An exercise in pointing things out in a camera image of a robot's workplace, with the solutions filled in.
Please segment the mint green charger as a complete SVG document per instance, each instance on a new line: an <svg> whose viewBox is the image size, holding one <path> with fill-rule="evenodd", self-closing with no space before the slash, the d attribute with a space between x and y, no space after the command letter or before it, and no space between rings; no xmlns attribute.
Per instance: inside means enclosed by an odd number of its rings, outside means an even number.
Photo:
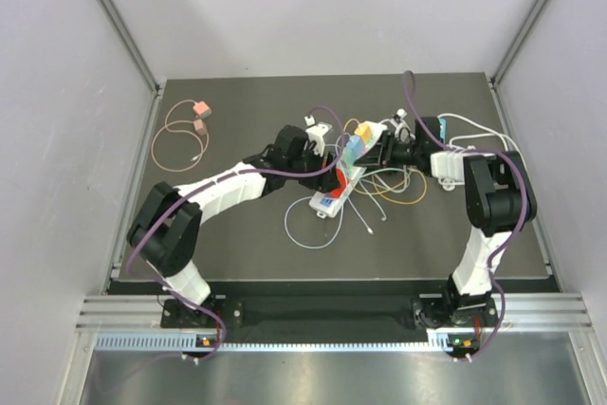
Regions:
<svg viewBox="0 0 607 405"><path fill-rule="evenodd" d="M361 157L363 153L364 151L362 150L345 148L340 158L341 166L344 168L351 168L355 165L355 162Z"/></svg>

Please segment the red cube adapter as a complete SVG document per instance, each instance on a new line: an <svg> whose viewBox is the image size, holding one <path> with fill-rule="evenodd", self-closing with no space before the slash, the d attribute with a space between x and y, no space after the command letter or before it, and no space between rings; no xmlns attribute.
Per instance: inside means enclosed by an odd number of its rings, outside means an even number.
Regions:
<svg viewBox="0 0 607 405"><path fill-rule="evenodd" d="M345 190L347 189L347 186L349 184L349 180L347 175L343 172L342 169L338 168L336 171L336 177L338 179L339 182L339 187L335 190L333 190L330 193L330 196L333 199L338 199L342 196L342 194L345 192Z"/></svg>

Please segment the white power strip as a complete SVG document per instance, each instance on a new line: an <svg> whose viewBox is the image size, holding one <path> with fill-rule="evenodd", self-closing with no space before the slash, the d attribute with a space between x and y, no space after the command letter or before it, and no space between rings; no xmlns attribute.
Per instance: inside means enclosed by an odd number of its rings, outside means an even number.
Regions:
<svg viewBox="0 0 607 405"><path fill-rule="evenodd" d="M373 121L365 121L365 122L369 123L372 126L373 138L371 139L371 141L368 144L365 144L364 153L361 155L360 158L364 157L370 151L370 149L376 144L381 133L383 131L388 130L388 127L384 124L381 124L378 122L373 122ZM347 142L345 143L344 147L341 147L341 146L338 147L338 153L340 154L340 157L342 155L343 150L345 148L348 148L348 146L347 146L348 140L353 135L355 135L355 132L353 134L350 134L347 137ZM347 201L348 197L350 196L350 193L354 190L354 188L358 184L360 178L366 171L366 168L364 167L364 165L357 166L355 164L351 168L344 168L341 166L340 161L337 163L337 169L338 168L342 169L343 172L347 175L349 184L348 184L345 192L338 199L333 199L330 196L330 193L316 192L312 196L311 200L309 201L309 206L311 209L313 209L316 212L316 214L319 216L319 218L322 218L322 219L334 218L341 211L344 203Z"/></svg>

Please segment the beige brown charger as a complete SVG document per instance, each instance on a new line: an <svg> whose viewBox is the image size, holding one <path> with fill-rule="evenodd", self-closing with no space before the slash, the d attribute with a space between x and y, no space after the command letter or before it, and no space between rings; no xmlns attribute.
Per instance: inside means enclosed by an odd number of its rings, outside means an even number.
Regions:
<svg viewBox="0 0 607 405"><path fill-rule="evenodd" d="M207 134L207 126L201 119L196 119L193 121L193 129L200 137Z"/></svg>

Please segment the salmon pink charger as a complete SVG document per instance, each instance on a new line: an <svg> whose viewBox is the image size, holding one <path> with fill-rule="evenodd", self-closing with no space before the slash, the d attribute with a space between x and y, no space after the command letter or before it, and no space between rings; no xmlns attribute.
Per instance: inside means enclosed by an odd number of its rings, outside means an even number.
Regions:
<svg viewBox="0 0 607 405"><path fill-rule="evenodd" d="M212 109L204 101L198 101L193 105L193 112L198 118L205 119L212 113Z"/></svg>

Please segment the teal power strip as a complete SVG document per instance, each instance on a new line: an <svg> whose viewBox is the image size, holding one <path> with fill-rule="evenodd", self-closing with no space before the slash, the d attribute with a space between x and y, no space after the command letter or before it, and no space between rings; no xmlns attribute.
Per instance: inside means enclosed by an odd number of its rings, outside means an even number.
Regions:
<svg viewBox="0 0 607 405"><path fill-rule="evenodd" d="M447 120L443 117L437 118L439 122L439 137L443 143L447 142Z"/></svg>

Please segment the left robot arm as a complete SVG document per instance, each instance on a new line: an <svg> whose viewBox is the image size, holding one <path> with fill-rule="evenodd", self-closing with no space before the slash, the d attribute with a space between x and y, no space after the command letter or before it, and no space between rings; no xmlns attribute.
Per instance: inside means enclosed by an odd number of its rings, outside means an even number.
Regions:
<svg viewBox="0 0 607 405"><path fill-rule="evenodd" d="M306 129L287 125L263 152L224 173L177 187L162 181L148 193L127 243L180 297L182 314L192 324L209 323L215 312L211 288L193 263L199 228L241 203L281 190L289 180L320 193L338 189L336 156L324 151L331 129L325 122Z"/></svg>

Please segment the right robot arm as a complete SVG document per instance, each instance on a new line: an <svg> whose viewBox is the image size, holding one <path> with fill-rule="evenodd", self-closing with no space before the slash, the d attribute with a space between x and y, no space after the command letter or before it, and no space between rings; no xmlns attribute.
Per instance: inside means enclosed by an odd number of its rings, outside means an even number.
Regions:
<svg viewBox="0 0 607 405"><path fill-rule="evenodd" d="M445 128L438 117L422 117L410 139L383 132L356 163L370 170L414 168L464 185L470 235L442 303L445 318L462 325L488 306L491 279L513 238L535 218L537 201L518 152L457 150L445 143Z"/></svg>

